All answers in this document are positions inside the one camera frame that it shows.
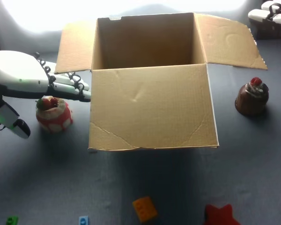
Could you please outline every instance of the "open cardboard box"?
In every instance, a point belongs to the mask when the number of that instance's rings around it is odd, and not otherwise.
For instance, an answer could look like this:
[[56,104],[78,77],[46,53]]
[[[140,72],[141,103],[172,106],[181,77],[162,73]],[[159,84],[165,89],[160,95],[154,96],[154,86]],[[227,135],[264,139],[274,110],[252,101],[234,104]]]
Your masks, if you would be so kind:
[[245,25],[180,13],[68,24],[55,73],[92,71],[90,148],[216,147],[207,63],[267,69]]

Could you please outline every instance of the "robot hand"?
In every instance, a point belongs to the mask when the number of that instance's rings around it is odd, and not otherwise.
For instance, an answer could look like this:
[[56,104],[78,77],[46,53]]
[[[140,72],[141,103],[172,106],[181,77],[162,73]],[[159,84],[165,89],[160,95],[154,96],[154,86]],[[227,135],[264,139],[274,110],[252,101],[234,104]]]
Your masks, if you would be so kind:
[[58,98],[90,102],[89,86],[75,73],[54,75],[55,63],[45,62],[37,53],[32,57],[22,52],[0,51],[0,125],[22,138],[30,130],[19,114],[2,96],[14,98]]

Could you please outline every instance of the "blue block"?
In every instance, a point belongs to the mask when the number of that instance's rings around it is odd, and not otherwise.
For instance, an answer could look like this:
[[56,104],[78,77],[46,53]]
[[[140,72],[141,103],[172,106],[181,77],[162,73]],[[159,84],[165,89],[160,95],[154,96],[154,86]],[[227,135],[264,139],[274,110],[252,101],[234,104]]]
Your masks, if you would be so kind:
[[79,217],[79,225],[90,225],[89,217],[88,216]]

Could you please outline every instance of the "red and white cake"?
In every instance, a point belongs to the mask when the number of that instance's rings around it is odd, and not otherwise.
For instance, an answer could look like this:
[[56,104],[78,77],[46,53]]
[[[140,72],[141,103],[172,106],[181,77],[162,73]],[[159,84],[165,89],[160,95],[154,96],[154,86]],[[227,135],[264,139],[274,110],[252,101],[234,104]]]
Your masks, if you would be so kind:
[[36,113],[40,126],[50,133],[64,131],[73,123],[73,112],[70,110],[68,103],[61,98],[55,99],[58,101],[55,107],[48,110],[37,108]]

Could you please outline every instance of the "red star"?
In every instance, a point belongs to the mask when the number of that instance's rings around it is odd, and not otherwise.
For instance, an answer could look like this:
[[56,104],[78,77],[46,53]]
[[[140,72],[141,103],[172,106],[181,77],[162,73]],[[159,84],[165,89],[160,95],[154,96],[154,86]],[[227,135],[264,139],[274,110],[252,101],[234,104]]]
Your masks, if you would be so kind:
[[225,205],[218,209],[213,205],[206,205],[205,207],[206,221],[204,225],[240,225],[232,215],[232,206]]

